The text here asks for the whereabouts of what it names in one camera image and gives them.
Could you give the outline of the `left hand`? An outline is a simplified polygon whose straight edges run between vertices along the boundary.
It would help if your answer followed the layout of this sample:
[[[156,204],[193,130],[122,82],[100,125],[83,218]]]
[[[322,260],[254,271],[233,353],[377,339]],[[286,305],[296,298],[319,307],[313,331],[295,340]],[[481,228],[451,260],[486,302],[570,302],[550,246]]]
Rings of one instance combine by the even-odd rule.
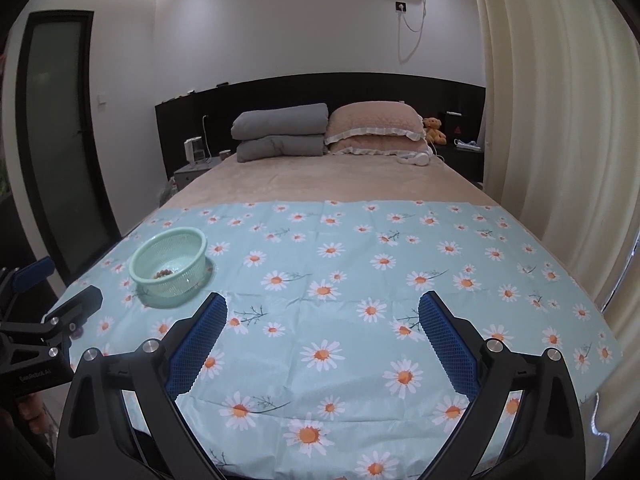
[[[18,410],[34,434],[45,434],[49,430],[50,422],[39,393],[32,393],[21,398]]]

